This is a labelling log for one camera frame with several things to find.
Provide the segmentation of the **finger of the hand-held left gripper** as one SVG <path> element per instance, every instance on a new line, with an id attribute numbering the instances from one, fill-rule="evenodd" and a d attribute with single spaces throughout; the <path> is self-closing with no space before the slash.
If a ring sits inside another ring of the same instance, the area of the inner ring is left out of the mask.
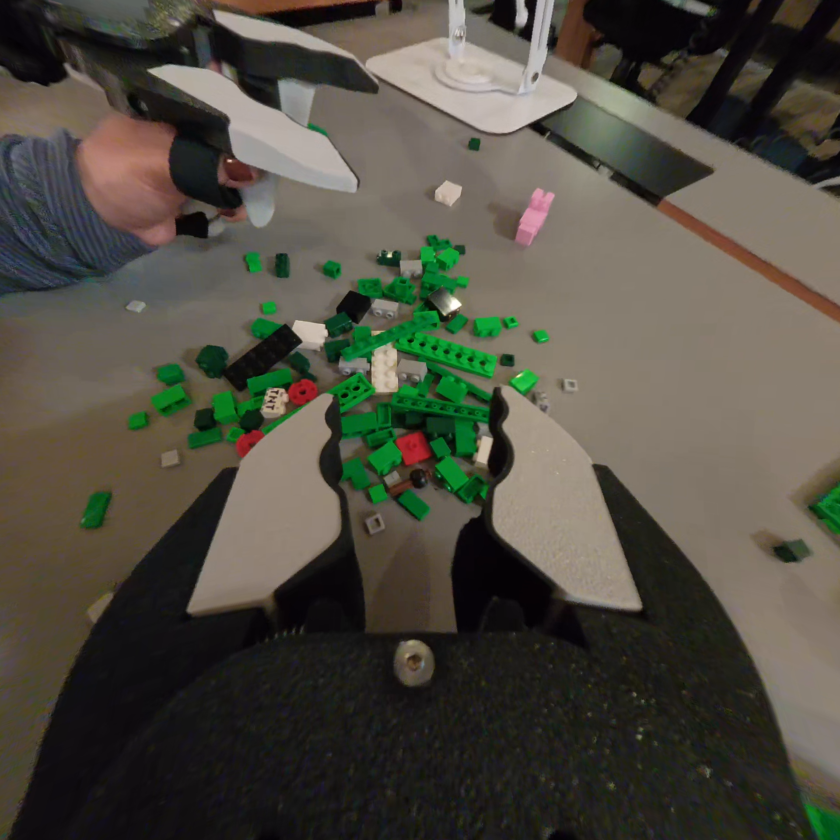
<path id="1" fill-rule="evenodd" d="M 216 59 L 252 99 L 307 127 L 320 88 L 375 95 L 379 83 L 350 52 L 297 28 L 218 9 Z"/>
<path id="2" fill-rule="evenodd" d="M 225 76 L 210 69 L 176 65 L 153 68 L 150 74 L 222 114 L 230 150 L 243 163 L 310 186 L 342 193 L 357 191 L 356 174 L 331 140 L 250 98 Z"/>

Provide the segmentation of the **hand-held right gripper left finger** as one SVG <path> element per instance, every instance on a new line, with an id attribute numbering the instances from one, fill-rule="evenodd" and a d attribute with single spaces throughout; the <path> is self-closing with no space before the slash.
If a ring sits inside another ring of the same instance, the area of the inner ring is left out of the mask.
<path id="1" fill-rule="evenodd" d="M 187 612 L 268 608 L 273 594 L 341 534 L 340 498 L 321 468 L 333 396 L 319 395 L 244 457 Z"/>

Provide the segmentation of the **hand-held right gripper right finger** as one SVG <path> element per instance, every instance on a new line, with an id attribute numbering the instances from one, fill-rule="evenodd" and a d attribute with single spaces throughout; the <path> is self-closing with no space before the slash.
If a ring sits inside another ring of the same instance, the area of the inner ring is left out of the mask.
<path id="1" fill-rule="evenodd" d="M 567 602 L 640 613 L 635 584 L 591 457 L 512 386 L 490 405 L 490 534 Z"/>

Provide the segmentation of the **person's left forearm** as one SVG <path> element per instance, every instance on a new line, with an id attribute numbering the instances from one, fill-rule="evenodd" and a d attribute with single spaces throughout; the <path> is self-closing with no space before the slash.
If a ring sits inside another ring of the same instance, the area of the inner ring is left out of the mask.
<path id="1" fill-rule="evenodd" d="M 154 249 L 106 224 L 76 165 L 79 139 L 1 139 L 1 293 L 50 291 L 110 276 Z"/>

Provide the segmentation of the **person's left hand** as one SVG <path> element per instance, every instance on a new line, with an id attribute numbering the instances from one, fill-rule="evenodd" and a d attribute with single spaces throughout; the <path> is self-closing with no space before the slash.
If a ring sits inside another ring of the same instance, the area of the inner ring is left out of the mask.
<path id="1" fill-rule="evenodd" d="M 153 248 L 175 239 L 175 220 L 186 204 L 171 176 L 175 137 L 167 123 L 115 113 L 76 151 L 83 191 L 103 222 Z"/>

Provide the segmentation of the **pile of green toy bricks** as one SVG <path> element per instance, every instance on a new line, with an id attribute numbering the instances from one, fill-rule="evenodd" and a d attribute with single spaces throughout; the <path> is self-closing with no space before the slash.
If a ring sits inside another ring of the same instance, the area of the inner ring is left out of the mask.
<path id="1" fill-rule="evenodd" d="M 339 495 L 342 530 L 348 499 L 364 499 L 369 508 L 396 503 L 408 516 L 424 520 L 429 513 L 425 490 L 440 486 L 466 505 L 487 497 L 487 464 L 492 437 L 487 430 L 493 395 L 491 379 L 503 376 L 522 394 L 539 390 L 538 375 L 527 369 L 532 350 L 550 341 L 555 327 L 547 287 L 528 272 L 500 264 L 490 275 L 490 255 L 477 247 L 451 246 L 429 236 L 421 248 L 407 253 L 383 251 L 375 263 L 366 248 L 349 252 L 336 245 L 289 250 L 290 278 L 272 269 L 259 271 L 259 254 L 242 255 L 236 271 L 220 283 L 209 276 L 211 267 L 233 268 L 214 251 L 206 268 L 189 269 L 199 295 L 186 303 L 185 314 L 175 307 L 156 308 L 171 326 L 189 330 L 196 315 L 198 338 L 204 346 L 186 367 L 180 362 L 143 365 L 150 375 L 144 384 L 143 405 L 132 406 L 119 438 L 120 453 L 134 453 L 141 445 L 168 444 L 161 454 L 177 449 L 180 455 L 210 448 L 213 455 L 236 456 L 235 441 L 249 430 L 265 436 L 303 408 L 288 403 L 284 416 L 267 421 L 260 413 L 267 388 L 306 378 L 317 383 L 319 395 L 333 396 L 329 410 L 332 442 L 323 450 L 321 468 Z M 437 288 L 450 290 L 462 304 L 459 315 L 440 322 L 425 299 Z M 336 307 L 350 290 L 372 299 L 359 325 Z M 237 391 L 223 378 L 224 368 L 254 348 L 281 324 L 323 322 L 329 340 L 322 351 L 297 348 L 266 374 L 248 380 Z M 399 352 L 400 387 L 377 395 L 371 383 L 371 355 L 384 344 L 412 335 L 431 333 L 498 357 L 489 379 L 453 370 Z M 424 432 L 434 455 L 418 465 L 405 466 L 396 438 Z"/>

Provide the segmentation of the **white book stand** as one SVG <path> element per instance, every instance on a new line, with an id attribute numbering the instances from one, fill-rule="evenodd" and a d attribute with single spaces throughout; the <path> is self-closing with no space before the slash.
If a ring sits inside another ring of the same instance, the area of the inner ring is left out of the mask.
<path id="1" fill-rule="evenodd" d="M 448 36 L 367 60 L 380 80 L 479 132 L 514 133 L 574 104 L 571 86 L 544 74 L 553 1 L 535 4 L 527 61 L 470 44 L 463 1 L 448 2 Z"/>

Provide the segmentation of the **long black toy plate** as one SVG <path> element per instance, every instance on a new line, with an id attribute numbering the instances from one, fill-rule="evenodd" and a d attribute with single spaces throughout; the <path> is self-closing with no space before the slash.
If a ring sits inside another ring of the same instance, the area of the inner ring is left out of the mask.
<path id="1" fill-rule="evenodd" d="M 237 391 L 248 387 L 248 380 L 268 373 L 275 364 L 301 346 L 301 337 L 291 327 L 281 324 L 239 359 L 224 368 L 223 378 Z"/>

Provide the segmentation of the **long green holed plate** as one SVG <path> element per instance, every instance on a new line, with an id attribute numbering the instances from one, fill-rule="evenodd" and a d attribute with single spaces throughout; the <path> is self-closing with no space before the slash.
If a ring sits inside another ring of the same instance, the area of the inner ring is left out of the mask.
<path id="1" fill-rule="evenodd" d="M 399 352 L 411 354 L 421 361 L 447 366 L 456 371 L 491 378 L 497 368 L 498 357 L 441 339 L 427 332 L 415 332 L 395 341 Z"/>

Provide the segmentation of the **pink toy pig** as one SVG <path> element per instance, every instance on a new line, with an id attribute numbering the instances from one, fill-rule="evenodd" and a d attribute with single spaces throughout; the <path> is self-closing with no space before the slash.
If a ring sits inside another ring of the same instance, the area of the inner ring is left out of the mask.
<path id="1" fill-rule="evenodd" d="M 553 203 L 554 194 L 540 188 L 533 191 L 528 206 L 520 217 L 515 242 L 528 247 L 542 229 Z"/>

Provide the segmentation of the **green brick model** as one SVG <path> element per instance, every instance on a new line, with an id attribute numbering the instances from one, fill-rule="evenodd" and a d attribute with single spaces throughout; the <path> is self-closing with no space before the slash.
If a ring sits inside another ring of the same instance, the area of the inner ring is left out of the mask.
<path id="1" fill-rule="evenodd" d="M 839 536 L 839 492 L 838 481 L 808 505 L 817 520 L 836 536 Z"/>

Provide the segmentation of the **black office chair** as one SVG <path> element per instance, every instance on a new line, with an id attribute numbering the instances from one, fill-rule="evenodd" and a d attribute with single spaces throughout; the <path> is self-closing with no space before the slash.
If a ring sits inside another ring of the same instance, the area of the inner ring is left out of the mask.
<path id="1" fill-rule="evenodd" d="M 688 55 L 711 33 L 724 7 L 724 2 L 589 1 L 583 19 L 621 55 L 611 83 L 641 93 L 644 66 L 660 67 L 667 56 Z"/>

